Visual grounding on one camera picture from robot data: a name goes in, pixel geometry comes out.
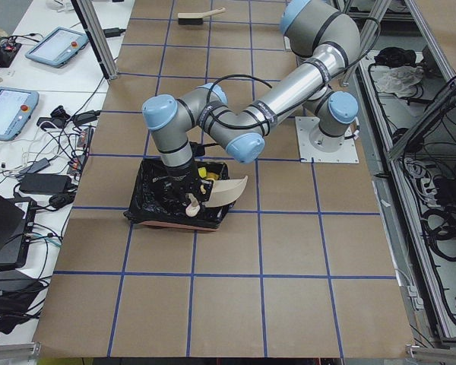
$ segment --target wooden brush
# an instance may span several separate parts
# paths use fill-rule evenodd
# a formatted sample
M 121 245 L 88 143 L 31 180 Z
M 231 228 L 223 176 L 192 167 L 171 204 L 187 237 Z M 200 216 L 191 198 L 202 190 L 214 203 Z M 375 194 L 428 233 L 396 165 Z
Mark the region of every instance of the wooden brush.
M 214 9 L 205 11 L 204 13 L 178 13 L 177 22 L 179 25 L 202 25 L 204 17 L 211 15 L 221 14 L 226 11 L 225 8 Z

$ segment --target wooden handle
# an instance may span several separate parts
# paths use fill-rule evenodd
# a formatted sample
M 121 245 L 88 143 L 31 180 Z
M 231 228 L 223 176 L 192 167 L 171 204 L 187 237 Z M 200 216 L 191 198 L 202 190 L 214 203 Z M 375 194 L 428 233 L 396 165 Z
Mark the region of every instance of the wooden handle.
M 226 11 L 226 8 L 219 8 L 214 10 L 205 11 L 204 13 L 178 13 L 177 18 L 181 19 L 199 19 L 203 17 L 210 17 L 211 15 L 221 14 Z

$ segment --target metal base plate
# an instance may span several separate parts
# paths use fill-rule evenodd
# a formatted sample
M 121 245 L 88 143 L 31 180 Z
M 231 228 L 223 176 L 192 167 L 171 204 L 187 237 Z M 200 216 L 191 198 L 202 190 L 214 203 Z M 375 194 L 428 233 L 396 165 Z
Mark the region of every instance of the metal base plate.
M 301 162 L 359 163 L 353 139 L 346 139 L 340 149 L 332 153 L 323 152 L 315 148 L 309 140 L 309 133 L 318 122 L 319 118 L 315 117 L 296 117 L 297 141 L 299 143 Z M 352 132 L 348 129 L 345 135 L 351 134 Z

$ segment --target floor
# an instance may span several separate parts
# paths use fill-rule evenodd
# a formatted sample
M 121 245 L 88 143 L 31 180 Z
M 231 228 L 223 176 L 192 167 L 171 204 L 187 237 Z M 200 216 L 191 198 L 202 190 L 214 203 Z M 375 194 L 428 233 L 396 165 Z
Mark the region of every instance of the floor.
M 32 0 L 0 0 L 0 28 L 13 34 Z

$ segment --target robotic arm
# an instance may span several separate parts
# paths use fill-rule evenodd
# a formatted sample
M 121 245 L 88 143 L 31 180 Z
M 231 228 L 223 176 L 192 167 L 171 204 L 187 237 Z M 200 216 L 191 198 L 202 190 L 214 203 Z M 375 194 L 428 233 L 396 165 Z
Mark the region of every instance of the robotic arm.
M 195 126 L 235 160 L 251 163 L 264 149 L 264 136 L 302 104 L 320 117 L 312 137 L 315 147 L 325 151 L 337 150 L 355 119 L 358 104 L 354 97 L 328 87 L 331 77 L 359 55 L 359 31 L 351 18 L 322 0 L 292 0 L 282 16 L 280 31 L 304 61 L 240 114 L 226 105 L 226 96 L 217 84 L 200 86 L 179 99 L 165 94 L 152 97 L 142 106 L 173 190 L 187 208 L 207 202 L 213 186 L 198 174 L 186 134 Z

